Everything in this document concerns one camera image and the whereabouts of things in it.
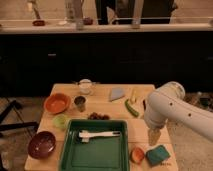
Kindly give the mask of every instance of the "black cabinet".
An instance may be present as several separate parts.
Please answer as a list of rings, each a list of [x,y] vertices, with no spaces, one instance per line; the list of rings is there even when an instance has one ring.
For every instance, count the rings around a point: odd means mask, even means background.
[[[212,91],[212,40],[213,32],[0,35],[1,95],[48,95],[54,83],[82,78],[172,80],[187,91]]]

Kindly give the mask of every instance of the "maroon bowl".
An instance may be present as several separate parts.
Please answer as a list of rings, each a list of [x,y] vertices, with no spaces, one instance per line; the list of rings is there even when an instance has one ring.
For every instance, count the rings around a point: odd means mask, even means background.
[[[42,131],[34,135],[28,145],[28,154],[34,159],[49,157],[56,146],[55,136],[48,131]]]

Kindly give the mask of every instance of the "wooden table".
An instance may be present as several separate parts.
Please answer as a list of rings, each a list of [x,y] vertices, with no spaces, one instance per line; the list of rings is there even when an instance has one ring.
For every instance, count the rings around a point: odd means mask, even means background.
[[[115,100],[113,102],[108,101],[109,93],[112,88],[121,87],[125,91],[125,97]],[[138,100],[137,103],[133,105],[134,109],[140,112],[138,118],[134,118],[125,108],[124,101],[130,98],[133,88],[136,87],[138,90]],[[95,84],[92,87],[92,93],[90,95],[85,95],[86,97],[86,111],[80,113],[77,111],[73,104],[73,99],[80,95],[78,85],[74,84],[55,84],[51,94],[61,92],[71,97],[71,104],[69,109],[65,113],[70,119],[73,118],[84,118],[86,119],[92,112],[100,114],[108,114],[111,119],[122,119],[127,122],[128,128],[128,147],[129,152],[134,146],[141,147],[145,152],[151,147],[148,145],[148,135],[147,126],[142,119],[144,114],[144,108],[142,101],[147,97],[147,95],[154,90],[153,85],[139,85],[139,84]],[[38,132],[40,131],[50,131],[56,137],[56,149],[53,154],[45,160],[36,160],[28,156],[25,163],[25,170],[39,170],[39,171],[55,171],[58,170],[60,153],[64,143],[65,131],[61,131],[55,128],[52,124],[52,119],[54,115],[49,114],[44,111]],[[161,137],[158,144],[163,144],[171,157],[164,161],[161,165],[150,167],[148,161],[145,159],[141,165],[136,165],[130,161],[131,171],[176,171],[178,170],[175,154],[171,145],[171,141],[168,135],[168,131],[165,128],[161,130]]]

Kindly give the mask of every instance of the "dark cup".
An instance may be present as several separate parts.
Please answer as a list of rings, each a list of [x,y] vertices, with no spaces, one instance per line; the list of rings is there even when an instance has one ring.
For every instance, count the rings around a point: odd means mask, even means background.
[[[78,96],[75,98],[74,103],[79,112],[83,112],[86,109],[86,98],[83,96]]]

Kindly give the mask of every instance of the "small green object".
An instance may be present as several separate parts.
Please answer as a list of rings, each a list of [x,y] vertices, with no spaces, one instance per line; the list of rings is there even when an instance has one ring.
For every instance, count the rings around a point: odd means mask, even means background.
[[[61,130],[65,130],[67,128],[68,122],[69,119],[65,114],[56,115],[52,120],[53,125]]]
[[[139,112],[136,111],[135,109],[133,109],[130,104],[128,103],[129,102],[129,99],[127,99],[125,101],[125,106],[127,108],[127,110],[134,116],[134,117],[138,117],[139,116]]]
[[[146,152],[146,157],[151,166],[155,166],[160,164],[165,159],[169,158],[170,155],[166,148],[163,145],[159,145],[153,150],[149,150]]]

